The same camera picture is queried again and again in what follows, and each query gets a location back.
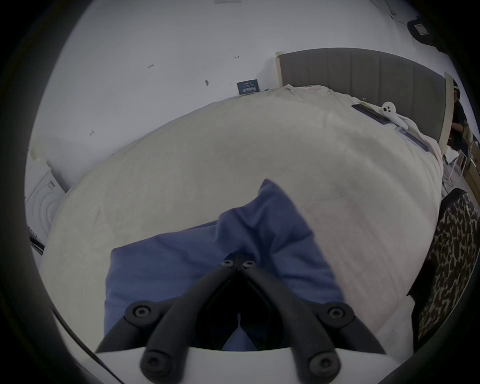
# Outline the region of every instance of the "smartphone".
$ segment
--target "smartphone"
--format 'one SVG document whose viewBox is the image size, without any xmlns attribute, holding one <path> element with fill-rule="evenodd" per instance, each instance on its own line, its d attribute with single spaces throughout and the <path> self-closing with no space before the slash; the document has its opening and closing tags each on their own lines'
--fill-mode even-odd
<svg viewBox="0 0 480 384">
<path fill-rule="evenodd" d="M 387 119 L 384 115 L 381 115 L 380 113 L 375 112 L 373 109 L 363 104 L 353 104 L 352 107 L 360 111 L 361 113 L 364 113 L 365 115 L 370 116 L 372 119 L 374 119 L 375 121 L 378 121 L 380 124 L 390 123 L 390 120 Z"/>
</svg>

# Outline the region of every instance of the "floor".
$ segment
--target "floor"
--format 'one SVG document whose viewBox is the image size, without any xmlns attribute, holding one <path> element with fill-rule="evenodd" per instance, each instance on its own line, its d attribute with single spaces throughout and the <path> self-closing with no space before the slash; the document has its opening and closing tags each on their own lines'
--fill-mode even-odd
<svg viewBox="0 0 480 384">
<path fill-rule="evenodd" d="M 443 188 L 442 188 L 442 196 L 445 197 L 453 188 L 460 188 L 463 189 L 468 193 L 470 200 L 472 201 L 473 205 L 477 212 L 480 213 L 480 204 L 478 203 L 475 195 L 472 192 L 472 189 L 468 186 L 467 181 L 461 175 L 459 175 L 459 169 L 456 167 L 455 171 L 452 174 L 452 178 L 448 181 L 448 172 L 450 171 L 450 166 L 444 165 L 444 179 L 443 179 Z"/>
</svg>

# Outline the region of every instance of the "white wall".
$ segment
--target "white wall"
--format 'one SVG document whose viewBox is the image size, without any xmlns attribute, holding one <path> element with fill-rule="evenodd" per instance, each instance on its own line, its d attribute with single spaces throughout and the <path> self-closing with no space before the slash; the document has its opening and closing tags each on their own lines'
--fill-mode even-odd
<svg viewBox="0 0 480 384">
<path fill-rule="evenodd" d="M 389 5 L 403 23 L 416 16 L 401 0 Z M 384 0 L 96 0 L 57 62 L 31 148 L 72 186 L 129 142 L 238 94 L 239 81 L 275 87 L 276 51 L 375 49 L 458 81 L 450 59 L 387 10 Z M 480 137 L 465 92 L 461 101 Z"/>
</svg>

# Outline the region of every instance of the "black bolt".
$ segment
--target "black bolt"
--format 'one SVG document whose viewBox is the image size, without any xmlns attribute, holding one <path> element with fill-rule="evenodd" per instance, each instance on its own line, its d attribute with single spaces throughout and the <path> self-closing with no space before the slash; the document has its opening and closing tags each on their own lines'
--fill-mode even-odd
<svg viewBox="0 0 480 384">
<path fill-rule="evenodd" d="M 255 261 L 246 261 L 243 263 L 243 268 L 252 268 L 255 267 L 257 264 Z"/>
<path fill-rule="evenodd" d="M 334 307 L 328 311 L 328 314 L 335 319 L 345 316 L 345 311 L 341 308 Z"/>
<path fill-rule="evenodd" d="M 233 261 L 231 260 L 224 260 L 222 261 L 222 267 L 227 267 L 227 268 L 231 268 L 233 267 Z"/>
<path fill-rule="evenodd" d="M 333 352 L 322 352 L 312 357 L 308 367 L 315 376 L 332 376 L 340 370 L 340 360 Z"/>
<path fill-rule="evenodd" d="M 150 308 L 148 307 L 138 307 L 133 311 L 135 317 L 146 317 L 150 314 Z"/>
<path fill-rule="evenodd" d="M 142 357 L 141 368 L 155 376 L 167 376 L 172 368 L 171 358 L 165 353 L 148 351 Z"/>
</svg>

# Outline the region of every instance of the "small poster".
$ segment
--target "small poster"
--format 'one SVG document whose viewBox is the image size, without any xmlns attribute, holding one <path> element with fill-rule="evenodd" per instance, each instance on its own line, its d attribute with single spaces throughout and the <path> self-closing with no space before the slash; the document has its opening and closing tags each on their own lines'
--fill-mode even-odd
<svg viewBox="0 0 480 384">
<path fill-rule="evenodd" d="M 239 95 L 260 92 L 260 89 L 258 88 L 258 80 L 242 81 L 237 83 L 237 87 L 239 89 Z"/>
</svg>

